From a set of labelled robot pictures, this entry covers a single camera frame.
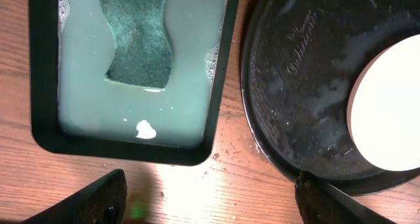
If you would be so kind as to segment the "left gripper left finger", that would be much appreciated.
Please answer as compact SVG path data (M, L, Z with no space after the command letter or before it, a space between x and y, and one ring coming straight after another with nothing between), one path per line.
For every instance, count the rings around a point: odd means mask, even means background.
M121 224L124 220L126 199L125 173L122 169L115 169L23 223Z

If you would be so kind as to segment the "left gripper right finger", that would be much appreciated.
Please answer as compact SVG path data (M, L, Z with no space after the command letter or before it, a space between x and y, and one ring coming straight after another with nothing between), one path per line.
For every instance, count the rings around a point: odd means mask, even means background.
M296 180L295 200L304 223L392 223L309 171Z

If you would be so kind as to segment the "white plate with stain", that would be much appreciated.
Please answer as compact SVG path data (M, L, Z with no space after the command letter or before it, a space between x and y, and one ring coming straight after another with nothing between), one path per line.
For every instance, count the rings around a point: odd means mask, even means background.
M358 76L347 127L360 154L389 171L419 167L419 36L382 51Z

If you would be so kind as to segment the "green yellow sponge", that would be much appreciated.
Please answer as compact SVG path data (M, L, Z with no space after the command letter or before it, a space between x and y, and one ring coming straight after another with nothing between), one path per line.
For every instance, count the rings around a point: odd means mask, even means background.
M115 53L106 79L163 89L173 55L163 23L166 0L99 0L114 37Z

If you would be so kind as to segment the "rectangular black water tray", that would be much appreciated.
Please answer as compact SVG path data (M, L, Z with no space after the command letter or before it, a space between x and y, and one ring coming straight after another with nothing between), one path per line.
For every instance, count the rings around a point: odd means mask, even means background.
M49 152L183 166L211 153L239 0L166 0L163 89L106 79L99 0L28 0L31 133Z

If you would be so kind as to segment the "round black tray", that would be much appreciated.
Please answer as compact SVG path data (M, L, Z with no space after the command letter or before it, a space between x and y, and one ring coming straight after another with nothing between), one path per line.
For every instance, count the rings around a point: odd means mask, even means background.
M262 153L288 179L309 171L358 196L418 169L369 163L347 129L350 91L365 65L419 33L419 0L259 0L241 60L241 94Z

